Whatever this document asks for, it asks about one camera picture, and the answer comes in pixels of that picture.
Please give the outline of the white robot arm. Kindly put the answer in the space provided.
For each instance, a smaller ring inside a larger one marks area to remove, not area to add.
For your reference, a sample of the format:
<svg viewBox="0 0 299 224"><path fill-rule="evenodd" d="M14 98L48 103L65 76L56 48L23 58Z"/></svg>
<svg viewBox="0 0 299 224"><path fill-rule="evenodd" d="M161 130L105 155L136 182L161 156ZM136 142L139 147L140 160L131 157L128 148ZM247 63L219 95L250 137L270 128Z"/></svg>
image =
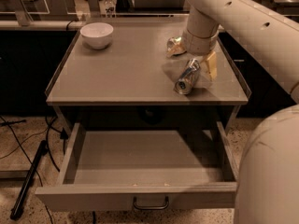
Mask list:
<svg viewBox="0 0 299 224"><path fill-rule="evenodd" d="M175 84L191 91L223 27L255 61L244 71L254 90L274 105L298 99L298 24L252 0L187 0L180 45L193 59ZM234 224L299 224L299 108L282 107L246 143L239 166Z"/></svg>

